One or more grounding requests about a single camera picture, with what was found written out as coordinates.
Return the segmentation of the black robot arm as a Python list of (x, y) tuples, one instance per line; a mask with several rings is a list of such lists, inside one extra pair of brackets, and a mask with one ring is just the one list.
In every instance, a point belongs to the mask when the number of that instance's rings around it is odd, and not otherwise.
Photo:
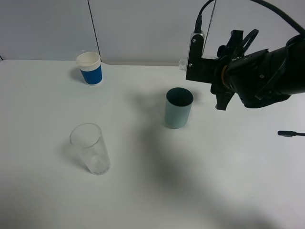
[(237, 94), (246, 108), (262, 108), (305, 91), (305, 37), (297, 35), (275, 51), (267, 49), (246, 55), (258, 30), (243, 36), (231, 31), (226, 45), (217, 51), (211, 93), (217, 110), (226, 110)]

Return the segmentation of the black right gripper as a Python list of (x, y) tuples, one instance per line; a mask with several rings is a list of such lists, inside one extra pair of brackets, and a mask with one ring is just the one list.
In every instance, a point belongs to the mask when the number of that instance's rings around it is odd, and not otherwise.
[(234, 94), (238, 94), (244, 105), (263, 105), (255, 97), (262, 80), (259, 78), (259, 64), (268, 54), (261, 50), (242, 58), (234, 54), (243, 40), (244, 31), (232, 30), (226, 45), (219, 46), (216, 60), (222, 61), (214, 72), (211, 93), (216, 96), (217, 110), (225, 111)]

